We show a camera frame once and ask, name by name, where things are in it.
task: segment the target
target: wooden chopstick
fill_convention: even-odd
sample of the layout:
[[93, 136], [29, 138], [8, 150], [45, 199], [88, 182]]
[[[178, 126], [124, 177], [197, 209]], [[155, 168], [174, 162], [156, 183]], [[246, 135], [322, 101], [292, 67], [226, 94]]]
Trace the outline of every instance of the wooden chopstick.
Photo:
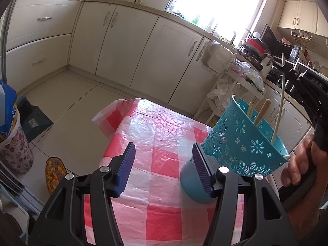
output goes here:
[[236, 84], [236, 90], [235, 90], [235, 100], [236, 100], [236, 103], [239, 102], [239, 90], [240, 90], [240, 83], [237, 83]]
[[251, 111], [249, 112], [248, 118], [251, 118], [252, 117], [253, 111], [254, 111], [254, 107], [255, 107], [255, 104], [252, 104], [252, 108], [251, 108]]
[[259, 124], [261, 123], [265, 113], [267, 112], [269, 106], [271, 104], [271, 100], [270, 99], [266, 99], [265, 103], [263, 104], [259, 114], [257, 115], [257, 117], [254, 120], [254, 125], [255, 126], [259, 126]]
[[248, 109], [247, 109], [247, 113], [246, 113], [246, 115], [249, 117], [249, 112], [251, 111], [251, 109], [252, 109], [252, 102], [250, 102], [249, 103], [249, 105], [248, 105]]

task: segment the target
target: window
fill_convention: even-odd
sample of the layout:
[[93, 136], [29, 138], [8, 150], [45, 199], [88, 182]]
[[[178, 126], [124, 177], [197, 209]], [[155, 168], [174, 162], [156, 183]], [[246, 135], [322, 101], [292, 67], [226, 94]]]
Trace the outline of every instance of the window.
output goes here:
[[238, 45], [250, 29], [263, 0], [170, 0], [167, 11], [180, 13], [186, 21]]

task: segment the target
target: human hand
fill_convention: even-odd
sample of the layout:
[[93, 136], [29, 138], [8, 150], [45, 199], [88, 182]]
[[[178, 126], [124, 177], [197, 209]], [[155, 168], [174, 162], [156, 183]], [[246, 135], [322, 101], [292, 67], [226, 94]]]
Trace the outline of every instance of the human hand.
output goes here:
[[317, 179], [311, 190], [287, 215], [298, 239], [306, 238], [319, 220], [319, 207], [328, 184], [328, 154], [313, 142], [313, 135], [307, 135], [298, 146], [296, 155], [291, 155], [288, 166], [281, 173], [281, 183], [287, 187], [298, 185], [302, 175], [309, 168], [306, 151], [311, 149], [311, 157], [317, 168]]

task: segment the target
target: slipper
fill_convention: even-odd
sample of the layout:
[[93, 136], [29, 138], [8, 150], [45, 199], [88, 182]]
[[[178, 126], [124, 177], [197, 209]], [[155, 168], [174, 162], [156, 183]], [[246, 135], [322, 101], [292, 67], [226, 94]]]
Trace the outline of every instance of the slipper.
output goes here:
[[59, 158], [51, 157], [46, 161], [46, 183], [50, 195], [66, 174], [65, 165]]

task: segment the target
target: checkered tablecloth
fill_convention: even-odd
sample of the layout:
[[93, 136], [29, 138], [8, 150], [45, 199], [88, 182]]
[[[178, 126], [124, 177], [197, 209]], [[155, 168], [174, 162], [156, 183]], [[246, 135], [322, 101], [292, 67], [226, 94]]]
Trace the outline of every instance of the checkered tablecloth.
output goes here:
[[[112, 199], [124, 245], [202, 245], [215, 203], [197, 203], [180, 184], [180, 170], [192, 145], [203, 142], [211, 128], [143, 99], [117, 100], [92, 120], [111, 139], [100, 166], [136, 145], [136, 158], [125, 191]], [[233, 243], [242, 227], [243, 196], [238, 197]], [[90, 196], [85, 199], [88, 242], [95, 244]]]

